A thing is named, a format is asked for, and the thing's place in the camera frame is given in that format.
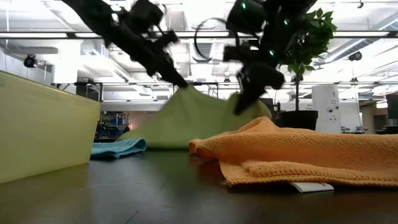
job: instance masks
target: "orange towel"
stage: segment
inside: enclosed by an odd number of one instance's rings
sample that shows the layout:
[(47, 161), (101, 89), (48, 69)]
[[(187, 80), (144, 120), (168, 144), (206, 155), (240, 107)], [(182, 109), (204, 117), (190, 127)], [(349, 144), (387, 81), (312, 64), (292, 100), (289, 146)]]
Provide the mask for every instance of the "orange towel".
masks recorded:
[(192, 140), (190, 152), (219, 159), (228, 185), (284, 181), (398, 186), (398, 135), (279, 128), (262, 117), (237, 131)]

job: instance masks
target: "potted plant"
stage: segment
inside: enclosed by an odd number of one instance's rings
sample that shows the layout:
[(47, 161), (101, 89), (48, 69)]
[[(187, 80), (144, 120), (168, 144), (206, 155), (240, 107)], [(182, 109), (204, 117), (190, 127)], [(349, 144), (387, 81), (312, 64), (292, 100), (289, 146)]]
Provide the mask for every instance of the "potted plant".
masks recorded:
[(279, 114), (279, 124), (282, 127), (313, 129), (317, 125), (317, 111), (299, 110), (299, 85), (305, 71), (315, 70), (310, 64), (315, 57), (328, 51), (329, 41), (333, 38), (337, 26), (332, 24), (333, 12), (323, 13), (322, 9), (305, 15), (303, 26), (298, 32), (298, 38), (287, 52), (282, 64), (288, 66), (289, 72), (294, 72), (292, 79), (296, 86), (295, 111)]

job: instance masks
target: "black table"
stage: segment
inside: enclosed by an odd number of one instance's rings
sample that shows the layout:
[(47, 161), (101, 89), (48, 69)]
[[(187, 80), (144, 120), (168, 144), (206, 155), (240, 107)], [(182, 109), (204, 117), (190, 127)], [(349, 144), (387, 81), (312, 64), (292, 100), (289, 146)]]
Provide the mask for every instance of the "black table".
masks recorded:
[(398, 190), (229, 188), (216, 161), (150, 151), (0, 184), (0, 223), (398, 223)]

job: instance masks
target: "black robotic arm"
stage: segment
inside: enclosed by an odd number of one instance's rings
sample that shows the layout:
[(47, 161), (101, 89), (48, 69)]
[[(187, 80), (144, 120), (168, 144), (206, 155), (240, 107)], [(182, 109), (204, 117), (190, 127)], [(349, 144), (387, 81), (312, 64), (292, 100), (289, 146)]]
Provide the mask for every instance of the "black robotic arm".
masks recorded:
[[(105, 45), (116, 44), (139, 62), (149, 76), (159, 72), (162, 79), (185, 88), (187, 82), (174, 68), (174, 62), (164, 48), (178, 42), (173, 30), (168, 30), (156, 41), (152, 28), (159, 25), (163, 12), (149, 0), (137, 0), (130, 11), (114, 12), (102, 0), (62, 0), (81, 17), (96, 34), (103, 37)], [(236, 75), (241, 85), (241, 95), (235, 113), (242, 113), (265, 93), (265, 87), (279, 89), (285, 82), (283, 74), (275, 68), (286, 57), (292, 42), (297, 41), (297, 31), (303, 16), (316, 0), (237, 0), (228, 16), (226, 28), (257, 37), (249, 45), (226, 46), (223, 61), (243, 63)], [(250, 45), (258, 48), (251, 50)]]

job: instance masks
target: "white label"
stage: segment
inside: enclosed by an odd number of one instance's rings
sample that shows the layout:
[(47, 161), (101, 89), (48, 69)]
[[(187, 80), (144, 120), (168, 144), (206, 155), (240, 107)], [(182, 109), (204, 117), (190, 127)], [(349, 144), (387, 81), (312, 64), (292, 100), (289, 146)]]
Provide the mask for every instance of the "white label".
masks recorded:
[(292, 182), (289, 184), (293, 185), (300, 193), (335, 190), (332, 185), (327, 183)]

